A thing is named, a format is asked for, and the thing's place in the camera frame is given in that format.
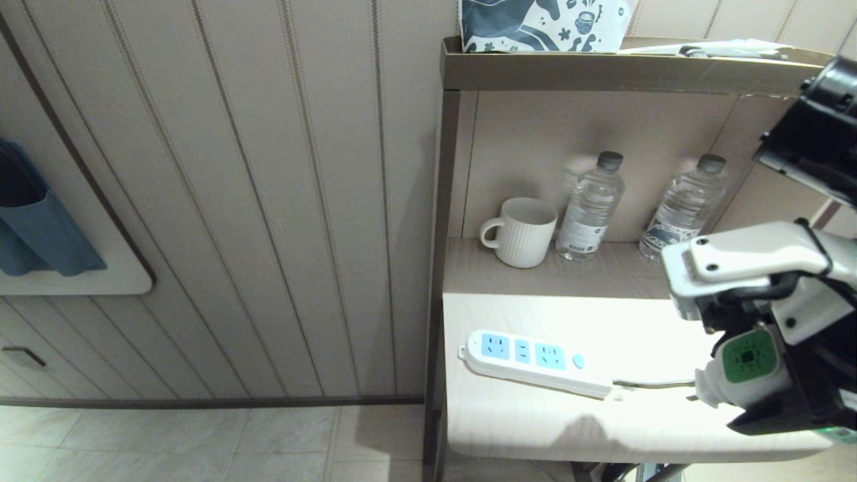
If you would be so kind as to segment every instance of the water bottle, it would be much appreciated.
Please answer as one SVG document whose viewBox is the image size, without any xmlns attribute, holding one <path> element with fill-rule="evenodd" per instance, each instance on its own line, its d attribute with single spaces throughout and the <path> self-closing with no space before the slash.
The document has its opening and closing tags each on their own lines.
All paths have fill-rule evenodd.
<svg viewBox="0 0 857 482">
<path fill-rule="evenodd" d="M 640 252 L 660 261 L 661 249 L 699 235 L 726 191 L 720 173 L 726 160 L 706 154 L 694 171 L 669 181 L 661 206 L 640 239 Z"/>
<path fill-rule="evenodd" d="M 572 261 L 589 261 L 607 232 L 610 218 L 625 192 L 625 181 L 619 176 L 622 154 L 603 152 L 596 168 L 585 172 L 574 186 L 562 221 L 556 250 Z"/>
</svg>

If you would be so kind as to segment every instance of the white mug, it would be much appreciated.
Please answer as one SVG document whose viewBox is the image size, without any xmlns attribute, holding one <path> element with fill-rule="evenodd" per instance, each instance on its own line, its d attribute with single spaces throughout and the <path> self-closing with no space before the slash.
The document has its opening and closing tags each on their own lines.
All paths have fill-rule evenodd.
<svg viewBox="0 0 857 482">
<path fill-rule="evenodd" d="M 556 210 L 529 197 L 503 202 L 500 217 L 485 221 L 479 230 L 482 244 L 496 250 L 500 261 L 515 268 L 534 268 L 542 263 L 556 226 Z M 495 239 L 485 239 L 488 230 L 497 227 Z"/>
</svg>

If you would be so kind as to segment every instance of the white power strip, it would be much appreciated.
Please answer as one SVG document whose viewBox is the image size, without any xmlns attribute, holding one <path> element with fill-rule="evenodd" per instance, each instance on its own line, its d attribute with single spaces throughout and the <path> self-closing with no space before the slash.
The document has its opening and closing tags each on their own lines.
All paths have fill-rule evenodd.
<svg viewBox="0 0 857 482">
<path fill-rule="evenodd" d="M 488 377 L 542 385 L 604 399 L 613 379 L 593 365 L 585 353 L 546 340 L 480 329 L 474 331 L 458 357 Z"/>
</svg>

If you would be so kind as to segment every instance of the mug handle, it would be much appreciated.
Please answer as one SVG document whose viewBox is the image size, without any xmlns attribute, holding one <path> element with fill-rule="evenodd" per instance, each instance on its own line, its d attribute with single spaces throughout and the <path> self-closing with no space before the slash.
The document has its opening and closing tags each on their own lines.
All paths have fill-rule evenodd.
<svg viewBox="0 0 857 482">
<path fill-rule="evenodd" d="M 485 233 L 492 228 L 501 227 L 503 224 L 505 223 L 502 218 L 493 218 L 492 220 L 485 221 L 485 224 L 482 225 L 482 228 L 479 230 L 479 240 L 482 241 L 482 244 L 486 248 L 491 248 L 492 250 L 500 248 L 500 244 L 497 243 L 496 239 L 485 239 Z"/>
</svg>

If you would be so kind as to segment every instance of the bottle label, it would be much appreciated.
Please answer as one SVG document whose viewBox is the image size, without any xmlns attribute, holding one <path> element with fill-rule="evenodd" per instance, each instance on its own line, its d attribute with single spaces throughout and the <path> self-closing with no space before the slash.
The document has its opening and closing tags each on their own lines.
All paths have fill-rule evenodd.
<svg viewBox="0 0 857 482">
<path fill-rule="evenodd" d="M 575 220 L 568 221 L 571 225 L 560 232 L 560 244 L 574 252 L 594 253 L 607 232 L 607 226 L 587 226 Z"/>
<path fill-rule="evenodd" d="M 669 224 L 667 221 L 660 219 L 657 215 L 649 228 L 645 230 L 643 235 L 643 244 L 655 251 L 660 251 L 671 244 L 681 243 L 688 239 L 696 238 L 699 235 L 700 229 L 687 229 Z"/>
</svg>

